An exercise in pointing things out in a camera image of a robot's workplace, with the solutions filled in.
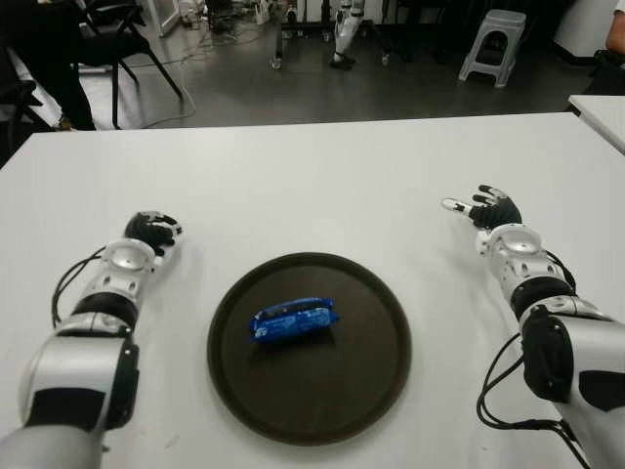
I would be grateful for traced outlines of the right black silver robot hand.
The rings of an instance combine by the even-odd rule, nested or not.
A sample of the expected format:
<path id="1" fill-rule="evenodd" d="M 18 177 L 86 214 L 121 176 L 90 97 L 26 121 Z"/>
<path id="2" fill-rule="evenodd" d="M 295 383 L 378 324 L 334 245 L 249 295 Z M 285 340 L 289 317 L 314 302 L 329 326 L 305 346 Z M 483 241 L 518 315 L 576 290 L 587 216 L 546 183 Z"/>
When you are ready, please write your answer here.
<path id="1" fill-rule="evenodd" d="M 480 230 L 492 231 L 500 226 L 521 224 L 521 213 L 503 191 L 489 185 L 479 185 L 472 203 L 447 197 L 441 201 L 444 209 L 470 219 Z"/>

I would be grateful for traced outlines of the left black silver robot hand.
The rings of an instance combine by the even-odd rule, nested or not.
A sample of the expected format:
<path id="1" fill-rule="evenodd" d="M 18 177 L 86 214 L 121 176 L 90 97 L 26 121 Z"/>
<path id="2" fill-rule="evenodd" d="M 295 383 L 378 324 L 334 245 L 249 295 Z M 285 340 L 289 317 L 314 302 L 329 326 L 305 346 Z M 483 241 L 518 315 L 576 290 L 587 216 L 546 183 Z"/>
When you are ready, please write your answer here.
<path id="1" fill-rule="evenodd" d="M 174 218 L 157 211 L 136 213 L 127 223 L 124 236 L 147 244 L 157 257 L 173 248 L 176 238 L 183 233 L 182 226 Z"/>

